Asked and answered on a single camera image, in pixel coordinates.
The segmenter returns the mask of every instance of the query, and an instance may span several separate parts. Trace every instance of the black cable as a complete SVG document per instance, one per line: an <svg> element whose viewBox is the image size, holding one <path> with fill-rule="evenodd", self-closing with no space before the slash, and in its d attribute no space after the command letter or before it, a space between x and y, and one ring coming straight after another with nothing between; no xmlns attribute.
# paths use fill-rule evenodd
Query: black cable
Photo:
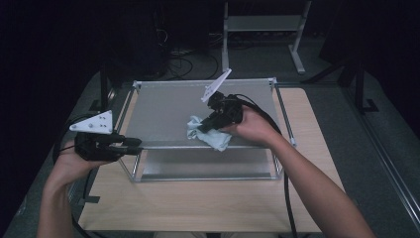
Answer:
<svg viewBox="0 0 420 238"><path fill-rule="evenodd" d="M296 225L294 223L293 211L291 210L290 194L288 188L288 175L284 171L284 198L286 201L287 215L289 217L290 229L294 238L297 238Z"/></svg>
<svg viewBox="0 0 420 238"><path fill-rule="evenodd" d="M251 102L245 101L243 99L223 99L222 101L232 101L232 100L237 100L239 102L241 102L243 105L246 105L248 107L253 108L254 110L256 110L262 118L264 118L270 125L271 127L278 133L281 135L281 131L278 128L277 124L274 122L274 120L272 120L272 118L266 113L264 112L261 108L259 108L257 106L256 103L253 102L252 99L250 99L248 96L242 95L242 94L236 94L236 95L241 95L244 96L245 98L249 99ZM286 202L286 208L287 208L287 214L288 214L288 218L289 218L289 222L290 222L290 229L291 229L291 233L293 235L294 238L297 238L297 231L296 231L296 225L294 223L294 217L293 217L293 211L291 209L291 203L290 203L290 194L289 194L289 186L288 186L288 175L286 173L286 171L284 171L284 198L285 198L285 202Z"/></svg>
<svg viewBox="0 0 420 238"><path fill-rule="evenodd" d="M80 115L80 116L77 116L77 117L75 117L75 118L73 118L73 119L71 119L71 120L67 120L65 123L64 123L64 127L62 128L62 130L61 130L61 132L58 134L58 138L57 138L57 140L55 141L55 143L54 143L54 145L53 145L53 147L52 147L52 162L53 162L53 164L55 165L55 163L56 163L56 160L58 160L58 157L59 157L59 152L61 152L61 151L63 151L63 150L66 150L66 149L68 149L68 148L71 148L71 147L67 147L67 148L64 148L64 149L61 149L60 147L61 147L61 143L62 143L62 140L63 140L63 138L64 138L64 136L65 136L65 134L67 133L67 131L68 131L68 129L69 129L69 127L72 125L72 124L74 124L75 122L77 122L78 120L80 120L80 119L83 119L83 118L90 118L90 117L92 117L93 115L92 114L83 114L83 115ZM83 228L77 223L77 221L74 219L74 216L73 216L73 214L71 214L71 223L73 224L73 226L74 226L74 228L80 233L80 235L82 235L84 238L90 238L91 236L89 236L89 234L87 234L86 233L86 231L85 230L83 230Z"/></svg>

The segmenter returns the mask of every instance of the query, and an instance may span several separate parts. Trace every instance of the wooden table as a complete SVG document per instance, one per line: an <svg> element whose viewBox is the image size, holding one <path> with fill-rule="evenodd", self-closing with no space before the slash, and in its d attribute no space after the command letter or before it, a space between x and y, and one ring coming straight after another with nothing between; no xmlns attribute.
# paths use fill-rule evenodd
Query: wooden table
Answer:
<svg viewBox="0 0 420 238"><path fill-rule="evenodd" d="M281 88L297 150L343 188L303 89ZM281 110L280 128L288 138ZM100 168L80 225L86 230L287 232L283 180L205 180L131 183L118 163ZM318 232L290 187L297 231Z"/></svg>

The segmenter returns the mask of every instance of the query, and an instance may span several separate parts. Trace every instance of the transparent tray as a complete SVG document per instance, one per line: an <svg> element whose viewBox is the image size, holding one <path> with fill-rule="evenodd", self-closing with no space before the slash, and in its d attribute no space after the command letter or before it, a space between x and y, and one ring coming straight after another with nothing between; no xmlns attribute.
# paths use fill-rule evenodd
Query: transparent tray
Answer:
<svg viewBox="0 0 420 238"><path fill-rule="evenodd" d="M228 79L219 91L250 97L278 121L272 78ZM211 81L137 82L123 121L126 137L140 138L145 149L121 160L132 181L184 179L278 179L280 168L271 152L233 137L224 152L187 138L190 116L207 117L212 110L200 98Z"/></svg>

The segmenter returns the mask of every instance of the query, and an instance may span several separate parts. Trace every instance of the hand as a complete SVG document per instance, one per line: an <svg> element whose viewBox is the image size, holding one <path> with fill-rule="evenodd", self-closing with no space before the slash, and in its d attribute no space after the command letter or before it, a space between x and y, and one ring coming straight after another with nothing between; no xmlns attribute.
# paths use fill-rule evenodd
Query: hand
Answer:
<svg viewBox="0 0 420 238"><path fill-rule="evenodd" d="M49 176L48 184L52 187L66 186L77 179L85 177L90 170L100 167L109 162L85 161L74 151L74 142L67 142L66 149L60 153Z"/></svg>
<svg viewBox="0 0 420 238"><path fill-rule="evenodd" d="M254 109L242 106L243 120L240 124L232 124L220 129L232 135L241 136L244 139L267 145L279 134L261 117Z"/></svg>

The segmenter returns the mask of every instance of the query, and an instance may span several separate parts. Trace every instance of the light blue cloth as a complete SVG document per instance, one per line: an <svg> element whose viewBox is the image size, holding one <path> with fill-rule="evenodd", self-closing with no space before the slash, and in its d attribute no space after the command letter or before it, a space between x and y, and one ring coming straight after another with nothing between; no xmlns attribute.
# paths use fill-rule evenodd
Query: light blue cloth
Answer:
<svg viewBox="0 0 420 238"><path fill-rule="evenodd" d="M223 152L228 147L232 135L215 129L211 129L207 133L202 133L197 129L197 127L201 125L201 121L202 119L197 116L190 117L190 121L187 123L188 129L186 132L188 139L198 138L214 149Z"/></svg>

